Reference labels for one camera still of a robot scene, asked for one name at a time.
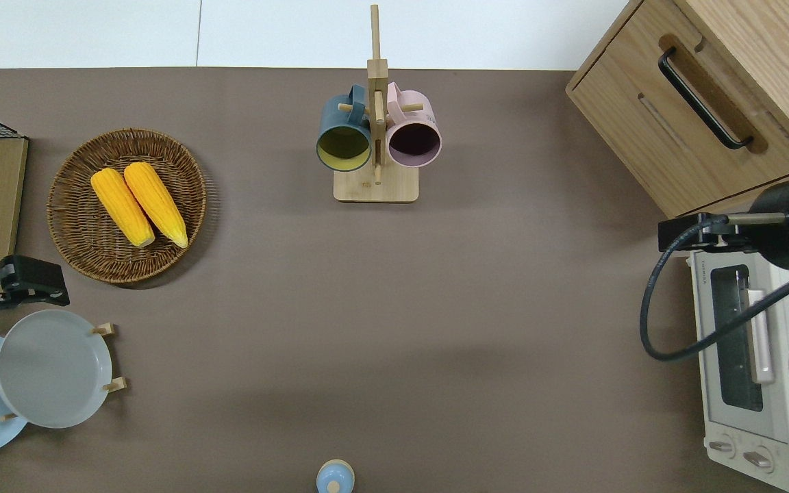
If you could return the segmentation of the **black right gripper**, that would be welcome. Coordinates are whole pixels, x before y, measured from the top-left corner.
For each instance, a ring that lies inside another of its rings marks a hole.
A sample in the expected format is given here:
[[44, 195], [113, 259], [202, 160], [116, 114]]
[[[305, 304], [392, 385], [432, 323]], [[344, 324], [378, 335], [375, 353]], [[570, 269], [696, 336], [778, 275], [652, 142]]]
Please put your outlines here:
[[658, 250], [733, 253], [735, 246], [727, 242], [733, 238], [733, 229], [723, 218], [721, 214], [692, 214], [659, 222]]

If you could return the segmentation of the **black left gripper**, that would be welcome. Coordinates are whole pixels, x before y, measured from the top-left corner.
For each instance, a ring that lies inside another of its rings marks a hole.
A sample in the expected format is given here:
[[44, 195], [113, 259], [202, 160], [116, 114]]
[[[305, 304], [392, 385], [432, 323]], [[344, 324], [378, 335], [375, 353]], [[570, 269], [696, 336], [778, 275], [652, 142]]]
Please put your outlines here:
[[68, 306], [68, 288], [60, 265], [24, 255], [0, 259], [0, 307], [28, 303]]

